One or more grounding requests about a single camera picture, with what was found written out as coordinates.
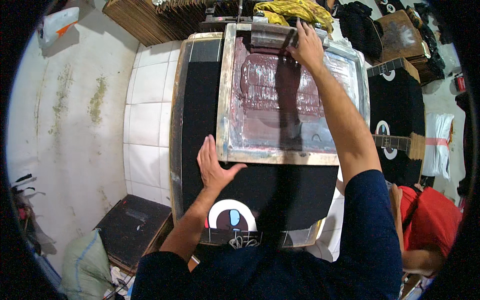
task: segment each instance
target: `person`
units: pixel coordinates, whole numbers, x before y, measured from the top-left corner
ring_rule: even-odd
[[[342,167],[345,211],[340,255],[330,263],[307,252],[271,245],[231,249],[203,260],[190,273],[210,207],[220,191],[247,167],[223,169],[215,140],[205,137],[197,162],[204,187],[158,252],[138,264],[137,299],[395,299],[401,253],[377,150],[360,113],[323,64],[323,47],[311,25],[297,20],[293,59],[313,76]]]
[[[452,249],[462,213],[433,188],[415,188],[394,184],[390,191],[403,270],[433,277]]]

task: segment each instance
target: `screen printing press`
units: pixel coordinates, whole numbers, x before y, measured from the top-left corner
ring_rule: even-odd
[[[369,125],[363,55],[317,34],[324,63]],[[296,28],[253,22],[194,34],[181,45],[170,125],[174,222],[203,187],[196,157],[205,136],[216,138],[223,167],[248,165],[219,195],[200,243],[262,243],[269,218],[278,218],[283,247],[312,245],[321,232],[339,162],[312,76],[285,52],[296,40]]]

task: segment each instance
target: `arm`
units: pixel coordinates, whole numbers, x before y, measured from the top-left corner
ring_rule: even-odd
[[[442,267],[444,258],[436,251],[429,250],[411,250],[405,251],[403,243],[402,215],[400,213],[400,204],[402,201],[403,190],[396,184],[390,190],[390,202],[392,204],[392,214],[395,222],[395,229],[400,242],[402,251],[403,271],[413,274],[430,276],[439,271]]]
[[[311,25],[297,21],[298,48],[288,47],[292,57],[312,74],[324,106],[328,128],[335,142],[345,185],[370,169],[381,171],[375,143],[355,105],[323,64],[324,50]]]
[[[211,134],[205,137],[197,162],[204,188],[160,247],[160,251],[176,253],[186,262],[190,260],[200,240],[205,219],[215,199],[238,171],[247,167],[245,164],[236,164],[228,170],[223,169],[218,163],[215,139]]]

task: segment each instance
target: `yellow cloth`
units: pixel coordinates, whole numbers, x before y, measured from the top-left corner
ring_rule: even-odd
[[[255,4],[253,12],[263,11],[269,23],[288,26],[286,16],[300,17],[310,23],[320,23],[322,29],[333,32],[332,15],[325,8],[310,0],[273,0]]]

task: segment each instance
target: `navy blue t-shirt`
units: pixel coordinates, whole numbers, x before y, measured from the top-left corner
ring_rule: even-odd
[[[191,273],[172,252],[141,258],[137,299],[396,299],[402,260],[381,172],[353,177],[345,188],[337,261],[268,247],[231,249]]]

